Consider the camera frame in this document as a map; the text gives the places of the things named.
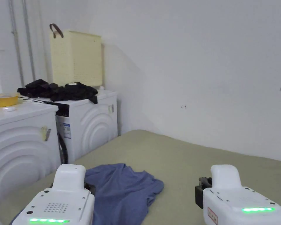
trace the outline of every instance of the curved wave pattern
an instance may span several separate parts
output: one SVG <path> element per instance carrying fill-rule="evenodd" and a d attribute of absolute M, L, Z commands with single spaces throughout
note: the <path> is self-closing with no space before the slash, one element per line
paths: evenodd
<path fill-rule="evenodd" d="M 0 132 L 0 143 L 11 137 L 18 138 L 26 136 L 33 136 L 34 139 L 41 140 L 41 129 L 39 127 L 16 127 L 4 130 Z"/>
<path fill-rule="evenodd" d="M 45 177 L 46 167 L 36 155 L 20 155 L 0 165 L 0 201 L 11 191 Z"/>
<path fill-rule="evenodd" d="M 54 157 L 50 154 L 51 149 L 44 143 L 37 141 L 15 141 L 8 139 L 8 141 L 0 143 L 0 164 L 21 155 L 34 155 L 42 160 L 44 164 L 47 164 L 47 174 L 55 168 Z"/>
<path fill-rule="evenodd" d="M 94 117 L 98 113 L 104 113 L 108 115 L 108 104 L 98 104 L 95 108 L 87 111 L 80 120 L 80 124 L 86 123 L 90 118 Z"/>
<path fill-rule="evenodd" d="M 113 120 L 110 115 L 100 113 L 89 116 L 88 121 L 83 124 L 85 129 L 82 133 L 81 152 L 87 154 L 95 148 L 103 145 L 111 139 Z"/>

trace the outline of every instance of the green led light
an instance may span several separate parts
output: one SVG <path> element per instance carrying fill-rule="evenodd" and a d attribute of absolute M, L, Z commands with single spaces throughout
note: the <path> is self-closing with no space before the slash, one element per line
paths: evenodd
<path fill-rule="evenodd" d="M 274 211 L 275 208 L 244 208 L 244 212 L 264 212 L 264 211 Z"/>
<path fill-rule="evenodd" d="M 69 220 L 55 220 L 55 219 L 39 219 L 39 218 L 31 218 L 30 222 L 49 222 L 49 223 L 68 223 Z"/>

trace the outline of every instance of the laundry basket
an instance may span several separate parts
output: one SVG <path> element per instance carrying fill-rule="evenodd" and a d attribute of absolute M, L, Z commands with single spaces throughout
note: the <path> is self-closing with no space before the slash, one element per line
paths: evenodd
<path fill-rule="evenodd" d="M 50 29 L 53 82 L 60 86 L 74 82 L 101 86 L 101 37 L 71 30 L 62 32 L 55 24 L 50 24 Z"/>

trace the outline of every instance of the red warning label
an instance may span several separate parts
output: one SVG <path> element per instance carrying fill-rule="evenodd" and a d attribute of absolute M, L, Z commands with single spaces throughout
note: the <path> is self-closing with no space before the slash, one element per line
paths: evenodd
<path fill-rule="evenodd" d="M 208 216 L 213 220 L 213 222 L 218 225 L 218 219 L 217 219 L 217 215 L 210 209 L 208 208 Z"/>

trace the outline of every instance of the appliance label sticker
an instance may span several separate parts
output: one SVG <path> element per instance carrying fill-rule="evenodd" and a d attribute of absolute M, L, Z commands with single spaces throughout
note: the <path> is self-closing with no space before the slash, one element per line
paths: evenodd
<path fill-rule="evenodd" d="M 218 219 L 217 219 L 217 215 L 210 209 L 208 208 L 208 216 L 213 220 L 213 222 L 218 225 Z"/>
<path fill-rule="evenodd" d="M 71 139 L 71 127 L 68 123 L 63 123 L 64 124 L 64 137 Z"/>

